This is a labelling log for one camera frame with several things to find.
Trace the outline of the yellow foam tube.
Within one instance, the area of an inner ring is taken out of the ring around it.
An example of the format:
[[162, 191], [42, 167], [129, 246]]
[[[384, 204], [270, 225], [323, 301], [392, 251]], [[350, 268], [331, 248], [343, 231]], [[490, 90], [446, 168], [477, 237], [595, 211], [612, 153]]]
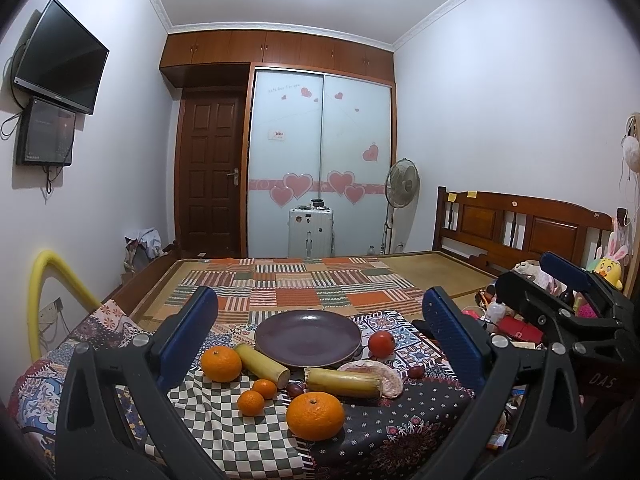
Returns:
[[32, 362], [40, 359], [40, 310], [42, 298], [53, 299], [52, 292], [66, 290], [67, 296], [88, 313], [102, 302], [93, 295], [70, 265], [51, 249], [43, 249], [35, 258], [30, 270], [26, 296], [26, 322], [29, 356]]

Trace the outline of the small mandarin rear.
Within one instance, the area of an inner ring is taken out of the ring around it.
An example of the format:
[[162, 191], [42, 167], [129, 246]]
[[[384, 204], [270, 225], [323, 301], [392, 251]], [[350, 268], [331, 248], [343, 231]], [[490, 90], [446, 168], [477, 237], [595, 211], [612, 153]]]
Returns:
[[272, 400], [279, 391], [278, 385], [269, 379], [255, 380], [252, 389], [259, 393], [265, 400]]

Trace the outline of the large orange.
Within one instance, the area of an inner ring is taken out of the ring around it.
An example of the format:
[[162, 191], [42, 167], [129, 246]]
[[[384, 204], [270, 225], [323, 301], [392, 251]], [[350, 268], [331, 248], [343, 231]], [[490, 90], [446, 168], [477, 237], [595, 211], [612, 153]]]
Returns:
[[296, 438], [311, 442], [335, 437], [342, 430], [344, 421], [341, 401], [320, 391], [296, 396], [286, 410], [288, 429]]
[[212, 347], [201, 356], [203, 374], [212, 382], [234, 382], [242, 373], [243, 363], [240, 356], [225, 346]]

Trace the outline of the small mandarin front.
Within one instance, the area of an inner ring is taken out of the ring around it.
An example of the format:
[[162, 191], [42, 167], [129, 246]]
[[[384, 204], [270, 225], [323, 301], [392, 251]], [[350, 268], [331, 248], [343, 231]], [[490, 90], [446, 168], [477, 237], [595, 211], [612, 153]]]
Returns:
[[244, 391], [236, 402], [239, 412], [245, 417], [256, 417], [262, 414], [266, 400], [256, 391]]

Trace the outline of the patterned patchwork tablecloth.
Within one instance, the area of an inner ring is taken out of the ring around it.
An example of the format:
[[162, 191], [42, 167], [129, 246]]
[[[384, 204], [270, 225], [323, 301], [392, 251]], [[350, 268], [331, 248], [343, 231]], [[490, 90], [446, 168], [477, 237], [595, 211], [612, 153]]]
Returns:
[[253, 326], [212, 330], [169, 402], [232, 479], [407, 479], [444, 442], [472, 394], [399, 313], [358, 315], [388, 335], [383, 362], [360, 353], [336, 372], [274, 379]]

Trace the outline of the brown wooden door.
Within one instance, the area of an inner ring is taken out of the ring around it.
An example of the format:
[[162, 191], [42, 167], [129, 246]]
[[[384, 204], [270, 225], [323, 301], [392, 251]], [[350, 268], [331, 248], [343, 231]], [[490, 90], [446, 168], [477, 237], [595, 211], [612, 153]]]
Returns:
[[186, 89], [175, 151], [176, 241], [189, 255], [241, 255], [240, 169], [246, 89]]

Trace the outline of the sliding wardrobe with hearts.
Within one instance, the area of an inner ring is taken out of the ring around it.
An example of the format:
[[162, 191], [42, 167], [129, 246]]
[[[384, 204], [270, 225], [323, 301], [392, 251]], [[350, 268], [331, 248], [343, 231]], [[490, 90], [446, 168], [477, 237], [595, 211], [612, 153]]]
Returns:
[[247, 252], [288, 257], [288, 212], [322, 198], [334, 256], [381, 252], [392, 166], [392, 89], [342, 76], [255, 74], [247, 169]]

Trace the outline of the clothes pile on chair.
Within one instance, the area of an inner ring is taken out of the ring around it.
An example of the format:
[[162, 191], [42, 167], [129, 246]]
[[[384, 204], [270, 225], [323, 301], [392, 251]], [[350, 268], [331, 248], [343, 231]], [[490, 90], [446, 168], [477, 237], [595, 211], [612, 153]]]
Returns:
[[157, 229], [132, 230], [125, 234], [124, 269], [126, 272], [141, 271], [152, 260], [163, 254], [162, 239]]

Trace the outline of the red tomato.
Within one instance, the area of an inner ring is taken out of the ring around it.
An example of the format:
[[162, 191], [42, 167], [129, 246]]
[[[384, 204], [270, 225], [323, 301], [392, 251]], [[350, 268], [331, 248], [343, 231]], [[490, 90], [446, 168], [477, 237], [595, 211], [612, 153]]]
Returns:
[[387, 359], [394, 353], [395, 346], [394, 336], [386, 330], [379, 330], [368, 339], [369, 354], [375, 359]]

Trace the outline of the large orange front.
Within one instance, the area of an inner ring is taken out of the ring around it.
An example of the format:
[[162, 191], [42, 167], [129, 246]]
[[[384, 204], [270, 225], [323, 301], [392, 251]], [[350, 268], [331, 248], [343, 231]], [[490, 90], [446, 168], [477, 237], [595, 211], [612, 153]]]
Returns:
[[296, 438], [311, 442], [335, 437], [342, 430], [344, 421], [341, 401], [320, 391], [296, 396], [286, 410], [288, 429]]

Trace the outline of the small mandarin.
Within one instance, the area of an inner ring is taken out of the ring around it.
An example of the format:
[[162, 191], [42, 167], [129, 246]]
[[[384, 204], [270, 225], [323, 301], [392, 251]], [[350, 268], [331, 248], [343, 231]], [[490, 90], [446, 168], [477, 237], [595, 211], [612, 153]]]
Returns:
[[236, 402], [239, 412], [245, 417], [256, 417], [262, 414], [266, 400], [256, 391], [244, 391]]
[[279, 391], [278, 385], [269, 379], [255, 380], [252, 389], [259, 393], [265, 400], [272, 400]]

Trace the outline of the wooden bed headboard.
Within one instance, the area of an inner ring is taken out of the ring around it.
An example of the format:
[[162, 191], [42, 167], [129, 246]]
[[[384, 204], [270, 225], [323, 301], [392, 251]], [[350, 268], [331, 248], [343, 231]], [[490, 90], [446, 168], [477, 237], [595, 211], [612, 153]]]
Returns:
[[609, 214], [560, 200], [441, 186], [433, 249], [494, 275], [545, 252], [583, 266], [612, 227]]

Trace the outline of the dark purple ceramic plate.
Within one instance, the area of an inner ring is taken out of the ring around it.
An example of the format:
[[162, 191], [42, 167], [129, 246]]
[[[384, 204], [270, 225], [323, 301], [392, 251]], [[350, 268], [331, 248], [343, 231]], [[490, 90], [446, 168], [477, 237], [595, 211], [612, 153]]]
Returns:
[[254, 335], [258, 351], [295, 368], [341, 364], [360, 349], [361, 339], [361, 330], [351, 318], [318, 310], [270, 316]]

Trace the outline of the striped patchwork bed blanket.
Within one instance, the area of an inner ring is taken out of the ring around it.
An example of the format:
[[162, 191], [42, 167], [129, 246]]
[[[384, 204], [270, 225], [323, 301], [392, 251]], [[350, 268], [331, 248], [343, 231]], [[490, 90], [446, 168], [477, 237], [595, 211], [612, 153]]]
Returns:
[[168, 297], [151, 312], [160, 322], [200, 286], [216, 292], [218, 321], [257, 324], [269, 313], [327, 310], [341, 315], [419, 313], [423, 292], [381, 259], [208, 259], [184, 264]]

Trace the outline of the yellow chick plush toy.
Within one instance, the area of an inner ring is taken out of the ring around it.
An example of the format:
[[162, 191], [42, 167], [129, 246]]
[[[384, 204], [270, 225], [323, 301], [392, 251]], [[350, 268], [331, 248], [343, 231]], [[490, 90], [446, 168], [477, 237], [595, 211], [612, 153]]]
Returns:
[[598, 248], [596, 258], [588, 264], [587, 270], [600, 275], [621, 292], [624, 288], [623, 263], [627, 256], [628, 245], [622, 242], [615, 232], [612, 232], [608, 238], [606, 251], [602, 252], [602, 248]]

